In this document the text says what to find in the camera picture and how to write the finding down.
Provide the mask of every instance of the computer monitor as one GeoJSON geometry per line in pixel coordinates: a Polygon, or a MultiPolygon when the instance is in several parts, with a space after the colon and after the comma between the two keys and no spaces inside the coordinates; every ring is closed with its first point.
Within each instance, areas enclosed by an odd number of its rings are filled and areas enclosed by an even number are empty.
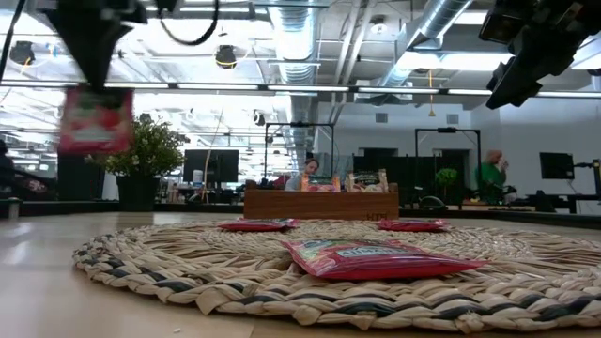
{"type": "MultiPolygon", "coordinates": [[[[193,181],[193,171],[205,171],[208,150],[186,150],[184,156],[184,181],[193,181]]],[[[238,182],[237,150],[211,150],[208,160],[207,181],[208,182],[238,182]]]]}
{"type": "Polygon", "coordinates": [[[543,179],[574,179],[572,154],[540,153],[543,179]]]}

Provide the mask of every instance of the green plant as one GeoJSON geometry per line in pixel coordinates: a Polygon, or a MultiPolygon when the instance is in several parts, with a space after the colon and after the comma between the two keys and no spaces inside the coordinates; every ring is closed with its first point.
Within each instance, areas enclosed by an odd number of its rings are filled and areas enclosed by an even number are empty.
{"type": "Polygon", "coordinates": [[[435,176],[436,183],[440,185],[444,191],[444,197],[447,196],[447,188],[455,184],[457,180],[457,171],[451,168],[440,169],[435,176]]]}
{"type": "Polygon", "coordinates": [[[177,149],[182,146],[179,135],[171,131],[168,122],[150,118],[133,121],[133,142],[125,152],[109,155],[100,162],[107,172],[118,176],[165,176],[184,162],[177,149]]]}

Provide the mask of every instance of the snack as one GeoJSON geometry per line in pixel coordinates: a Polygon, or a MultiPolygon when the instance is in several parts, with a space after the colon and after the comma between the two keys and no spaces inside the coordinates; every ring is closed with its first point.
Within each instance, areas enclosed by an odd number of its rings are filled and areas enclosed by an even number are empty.
{"type": "Polygon", "coordinates": [[[395,239],[292,240],[282,244],[309,274],[331,279],[423,278],[486,264],[426,253],[395,239]]]}
{"type": "Polygon", "coordinates": [[[340,178],[317,177],[303,174],[300,190],[303,192],[340,192],[340,178]]]}
{"type": "Polygon", "coordinates": [[[107,88],[95,93],[80,85],[67,89],[58,149],[66,153],[125,151],[131,140],[133,92],[107,88]]]}
{"type": "Polygon", "coordinates": [[[386,169],[377,173],[348,174],[346,187],[348,192],[388,192],[386,169]]]}
{"type": "Polygon", "coordinates": [[[378,223],[378,228],[380,230],[388,230],[388,231],[409,231],[409,232],[420,232],[420,231],[428,231],[428,232],[438,232],[445,231],[446,225],[449,225],[444,220],[428,220],[428,221],[420,221],[420,220],[381,220],[378,223]]]}
{"type": "Polygon", "coordinates": [[[297,227],[297,220],[249,220],[238,218],[235,221],[219,224],[219,227],[230,231],[279,231],[297,227]]]}

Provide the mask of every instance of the wooden box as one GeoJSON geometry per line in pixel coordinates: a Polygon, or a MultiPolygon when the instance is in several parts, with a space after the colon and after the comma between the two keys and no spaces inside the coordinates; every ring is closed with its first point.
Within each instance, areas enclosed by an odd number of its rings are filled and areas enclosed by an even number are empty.
{"type": "Polygon", "coordinates": [[[248,189],[244,217],[378,221],[398,219],[398,192],[285,192],[248,189]]]}

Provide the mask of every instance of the round woven mat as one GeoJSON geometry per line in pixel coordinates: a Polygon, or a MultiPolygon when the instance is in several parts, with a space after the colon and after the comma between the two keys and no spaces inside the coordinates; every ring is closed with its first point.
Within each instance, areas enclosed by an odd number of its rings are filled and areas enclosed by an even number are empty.
{"type": "Polygon", "coordinates": [[[203,314],[288,315],[301,325],[419,327],[465,333],[601,326],[601,243],[491,228],[378,231],[375,223],[305,221],[285,233],[178,223],[92,238],[74,253],[94,280],[203,314]],[[329,282],[304,274],[282,239],[398,238],[426,251],[487,259],[480,269],[414,281],[329,282]]]}

